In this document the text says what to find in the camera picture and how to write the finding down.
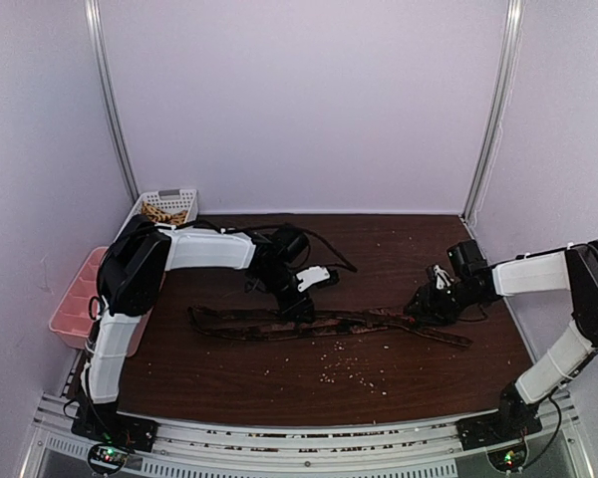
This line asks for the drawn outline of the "dark red patterned tie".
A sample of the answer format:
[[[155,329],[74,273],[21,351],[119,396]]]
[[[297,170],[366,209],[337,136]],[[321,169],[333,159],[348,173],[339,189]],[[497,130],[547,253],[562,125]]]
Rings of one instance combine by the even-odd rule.
[[[472,345],[469,338],[442,332],[417,318],[385,308],[318,311],[311,319],[284,319],[266,309],[215,310],[195,306],[187,309],[187,315],[196,332],[230,341],[283,342],[396,330],[460,349]]]

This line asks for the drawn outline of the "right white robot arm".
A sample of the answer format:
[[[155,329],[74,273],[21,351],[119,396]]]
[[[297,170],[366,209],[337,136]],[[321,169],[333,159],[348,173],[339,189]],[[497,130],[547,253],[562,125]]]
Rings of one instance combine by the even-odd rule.
[[[438,326],[457,322],[464,310],[533,297],[562,299],[570,312],[561,335],[510,386],[509,403],[491,418],[497,438],[513,438],[529,422],[530,408],[574,379],[598,355],[598,239],[525,253],[490,264],[473,239],[447,250],[451,268],[428,267],[428,280],[405,305],[407,315]]]

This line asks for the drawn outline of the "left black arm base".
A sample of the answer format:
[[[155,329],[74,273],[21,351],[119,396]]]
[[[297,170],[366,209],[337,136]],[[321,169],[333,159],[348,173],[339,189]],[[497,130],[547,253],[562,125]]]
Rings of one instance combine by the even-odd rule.
[[[116,401],[94,404],[82,391],[77,402],[71,426],[74,435],[133,451],[152,451],[158,429],[154,420],[119,413]]]

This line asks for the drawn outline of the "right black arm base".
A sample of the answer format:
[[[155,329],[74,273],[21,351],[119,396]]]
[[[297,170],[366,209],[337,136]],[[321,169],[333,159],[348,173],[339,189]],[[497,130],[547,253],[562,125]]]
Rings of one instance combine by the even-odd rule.
[[[462,449],[467,451],[520,440],[525,434],[541,431],[537,417],[540,403],[540,400],[526,402],[515,384],[510,383],[500,393],[496,411],[463,418],[455,424]]]

